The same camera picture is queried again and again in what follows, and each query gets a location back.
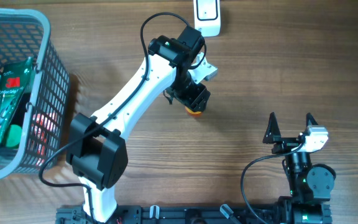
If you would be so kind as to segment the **green cap sauce bottle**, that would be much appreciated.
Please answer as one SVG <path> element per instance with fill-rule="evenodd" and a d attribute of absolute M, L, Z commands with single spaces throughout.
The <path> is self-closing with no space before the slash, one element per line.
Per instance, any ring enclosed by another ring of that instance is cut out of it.
<path fill-rule="evenodd" d="M 191 109 L 189 109 L 188 107 L 185 107 L 185 110 L 187 112 L 188 115 L 192 116 L 192 117 L 200 117 L 203 113 L 200 111 L 192 111 Z"/>

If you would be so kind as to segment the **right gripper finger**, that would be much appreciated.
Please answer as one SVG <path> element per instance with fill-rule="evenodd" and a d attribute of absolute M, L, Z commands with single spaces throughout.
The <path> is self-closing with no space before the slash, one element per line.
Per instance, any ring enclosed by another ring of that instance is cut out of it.
<path fill-rule="evenodd" d="M 314 119 L 313 115 L 311 113 L 307 113 L 306 114 L 306 126 L 317 126 L 318 123 L 317 121 Z"/>
<path fill-rule="evenodd" d="M 274 112 L 269 115 L 268 126 L 262 142 L 264 144 L 275 144 L 282 141 L 281 132 L 278 127 L 277 118 Z"/>

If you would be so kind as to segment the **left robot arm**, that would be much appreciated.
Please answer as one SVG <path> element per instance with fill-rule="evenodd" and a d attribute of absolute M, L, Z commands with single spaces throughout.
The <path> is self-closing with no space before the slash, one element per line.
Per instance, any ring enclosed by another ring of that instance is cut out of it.
<path fill-rule="evenodd" d="M 77 114 L 70 125 L 66 160 L 84 186 L 85 213 L 98 223 L 115 210 L 115 184 L 128 164 L 126 142 L 134 126 L 161 93 L 192 113 L 202 113 L 210 92 L 202 84 L 210 75 L 201 32 L 186 26 L 176 39 L 153 39 L 142 65 L 119 93 L 90 117 Z"/>

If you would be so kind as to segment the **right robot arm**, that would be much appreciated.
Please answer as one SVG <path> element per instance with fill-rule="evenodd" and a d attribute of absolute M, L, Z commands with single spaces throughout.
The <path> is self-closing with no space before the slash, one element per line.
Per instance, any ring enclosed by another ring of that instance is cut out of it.
<path fill-rule="evenodd" d="M 281 196 L 273 207 L 271 223 L 329 224 L 333 222 L 330 205 L 336 173 L 325 164 L 313 164 L 310 155 L 323 148 L 328 130 L 311 113 L 306 115 L 306 129 L 297 137 L 281 135 L 275 113 L 269 116 L 262 140 L 273 144 L 272 154 L 284 157 L 283 167 L 290 196 Z"/>

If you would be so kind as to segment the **green lid white jar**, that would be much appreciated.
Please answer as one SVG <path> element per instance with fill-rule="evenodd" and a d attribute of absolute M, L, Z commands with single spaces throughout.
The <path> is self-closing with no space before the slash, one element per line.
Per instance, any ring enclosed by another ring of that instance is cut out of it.
<path fill-rule="evenodd" d="M 19 125 L 12 124 L 8 127 L 3 146 L 9 149 L 16 149 L 19 147 L 21 141 L 22 128 Z"/>

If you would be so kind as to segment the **green 3M gloves packet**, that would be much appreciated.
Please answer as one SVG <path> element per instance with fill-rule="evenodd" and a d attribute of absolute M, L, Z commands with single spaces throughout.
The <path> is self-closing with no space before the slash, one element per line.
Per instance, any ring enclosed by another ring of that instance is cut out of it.
<path fill-rule="evenodd" d="M 33 57 L 4 67 L 0 77 L 0 146 L 3 143 L 20 98 L 29 84 Z"/>

